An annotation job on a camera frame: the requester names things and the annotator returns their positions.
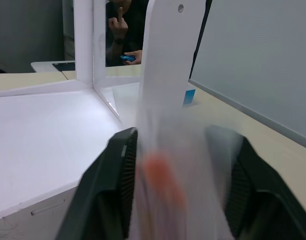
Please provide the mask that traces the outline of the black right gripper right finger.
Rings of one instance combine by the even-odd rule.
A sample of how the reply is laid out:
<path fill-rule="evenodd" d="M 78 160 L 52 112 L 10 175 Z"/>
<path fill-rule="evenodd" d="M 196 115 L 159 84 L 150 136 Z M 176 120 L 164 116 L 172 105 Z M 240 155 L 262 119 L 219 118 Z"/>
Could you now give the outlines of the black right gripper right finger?
<path fill-rule="evenodd" d="M 216 125 L 205 138 L 229 239 L 306 240 L 306 211 L 249 140 Z"/>

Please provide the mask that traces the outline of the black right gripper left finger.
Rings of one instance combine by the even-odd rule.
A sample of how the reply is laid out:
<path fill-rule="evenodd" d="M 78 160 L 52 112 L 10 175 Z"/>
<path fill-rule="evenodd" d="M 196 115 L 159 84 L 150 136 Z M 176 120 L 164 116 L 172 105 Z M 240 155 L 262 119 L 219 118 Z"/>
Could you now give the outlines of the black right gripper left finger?
<path fill-rule="evenodd" d="M 138 130 L 115 133 L 82 175 L 57 240 L 126 240 L 132 215 Z"/>

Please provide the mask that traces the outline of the person's left hand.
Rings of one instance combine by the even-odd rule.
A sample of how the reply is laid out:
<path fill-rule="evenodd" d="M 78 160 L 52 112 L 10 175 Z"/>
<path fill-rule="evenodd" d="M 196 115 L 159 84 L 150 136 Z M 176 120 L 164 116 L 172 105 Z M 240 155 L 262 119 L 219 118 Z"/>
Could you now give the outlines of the person's left hand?
<path fill-rule="evenodd" d="M 135 60 L 134 61 L 124 61 L 125 65 L 140 65 L 142 63 L 142 50 L 136 50 L 136 51 L 131 51 L 131 52 L 125 52 L 124 53 L 126 56 L 134 56 Z"/>

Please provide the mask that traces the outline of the person's right hand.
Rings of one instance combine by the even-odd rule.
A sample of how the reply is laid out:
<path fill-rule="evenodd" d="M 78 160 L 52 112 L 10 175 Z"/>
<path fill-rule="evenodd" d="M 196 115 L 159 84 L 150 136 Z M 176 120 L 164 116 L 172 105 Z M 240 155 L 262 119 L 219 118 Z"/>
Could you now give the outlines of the person's right hand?
<path fill-rule="evenodd" d="M 127 32 L 128 32 L 128 24 L 123 18 L 123 8 L 120 7 L 118 9 L 118 16 L 112 17 L 109 19 L 109 28 L 112 32 L 114 40 L 117 42 L 123 41 Z"/>

